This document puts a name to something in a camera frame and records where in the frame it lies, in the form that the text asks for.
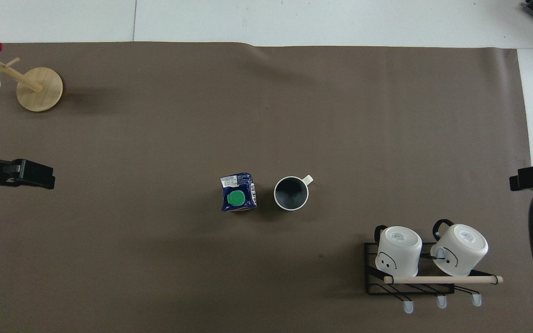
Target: round wooden base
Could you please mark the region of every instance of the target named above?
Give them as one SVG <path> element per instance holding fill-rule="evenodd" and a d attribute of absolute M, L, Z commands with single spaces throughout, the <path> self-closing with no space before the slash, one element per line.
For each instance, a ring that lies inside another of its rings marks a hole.
<path fill-rule="evenodd" d="M 38 67 L 28 70 L 24 76 L 43 87 L 41 91 L 36 92 L 23 84 L 18 84 L 15 94 L 24 108 L 41 112 L 57 104 L 63 93 L 63 81 L 59 74 L 50 68 Z"/>

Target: black mug handle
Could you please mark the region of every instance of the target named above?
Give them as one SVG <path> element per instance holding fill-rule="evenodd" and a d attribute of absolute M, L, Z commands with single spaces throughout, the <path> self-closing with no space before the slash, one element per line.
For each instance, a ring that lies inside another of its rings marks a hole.
<path fill-rule="evenodd" d="M 379 233 L 384 230 L 385 228 L 387 228 L 387 226 L 385 225 L 378 225 L 376 227 L 376 231 L 374 231 L 374 240 L 376 241 L 376 244 L 379 245 Z"/>
<path fill-rule="evenodd" d="M 435 225 L 433 226 L 433 237 L 435 237 L 435 240 L 440 240 L 440 226 L 442 223 L 447 224 L 448 226 L 452 226 L 453 222 L 448 219 L 440 219 L 439 221 L 435 222 Z"/>

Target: blue carton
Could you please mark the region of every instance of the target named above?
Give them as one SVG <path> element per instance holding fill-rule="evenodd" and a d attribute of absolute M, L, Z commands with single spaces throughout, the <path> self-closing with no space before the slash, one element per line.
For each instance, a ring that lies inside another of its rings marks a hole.
<path fill-rule="evenodd" d="M 222 211 L 240 211 L 256 208 L 256 189 L 249 173 L 221 177 L 223 187 Z"/>

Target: black metal rack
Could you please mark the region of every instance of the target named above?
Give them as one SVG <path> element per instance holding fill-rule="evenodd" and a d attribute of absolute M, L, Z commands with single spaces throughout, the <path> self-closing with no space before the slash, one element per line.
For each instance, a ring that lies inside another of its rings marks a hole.
<path fill-rule="evenodd" d="M 422 247 L 421 260 L 419 261 L 419 273 L 423 275 L 439 274 L 445 276 L 443 272 L 435 267 L 432 263 L 432 257 L 428 255 L 431 251 L 431 246 L 435 242 L 424 242 Z M 414 310 L 413 300 L 409 297 L 411 295 L 433 295 L 436 297 L 437 305 L 440 308 L 447 306 L 447 295 L 452 295 L 456 291 L 461 291 L 471 295 L 472 304 L 480 306 L 482 304 L 482 297 L 476 290 L 456 286 L 453 283 L 385 283 L 385 277 L 392 277 L 391 274 L 378 270 L 375 267 L 374 261 L 377 255 L 377 244 L 366 242 L 364 243 L 364 266 L 366 273 L 366 293 L 373 296 L 393 296 L 403 302 L 404 311 L 410 314 Z M 482 271 L 472 270 L 469 276 L 495 276 Z"/>

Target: mug rack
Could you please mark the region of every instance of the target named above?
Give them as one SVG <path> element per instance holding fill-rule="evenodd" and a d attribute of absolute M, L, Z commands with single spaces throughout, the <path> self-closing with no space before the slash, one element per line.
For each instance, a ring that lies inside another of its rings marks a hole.
<path fill-rule="evenodd" d="M 18 102 L 26 109 L 41 112 L 55 106 L 63 93 L 63 81 L 57 72 L 47 67 L 37 67 L 21 74 L 11 66 L 19 61 L 0 62 L 0 74 L 17 81 L 15 90 Z"/>
<path fill-rule="evenodd" d="M 427 275 L 429 273 L 435 274 L 439 270 L 432 263 L 433 257 L 429 255 L 431 246 L 434 244 L 435 242 L 423 243 L 419 273 L 424 275 L 402 278 L 378 270 L 375 264 L 377 244 L 364 243 L 366 293 L 373 296 L 393 296 L 402 301 L 404 312 L 411 314 L 415 307 L 414 301 L 409 297 L 411 295 L 433 295 L 436 297 L 437 306 L 446 308 L 447 295 L 461 291 L 470 295 L 474 306 L 480 306 L 482 305 L 482 296 L 478 291 L 457 286 L 456 283 L 503 283 L 501 276 L 477 270 L 472 270 L 466 277 Z"/>

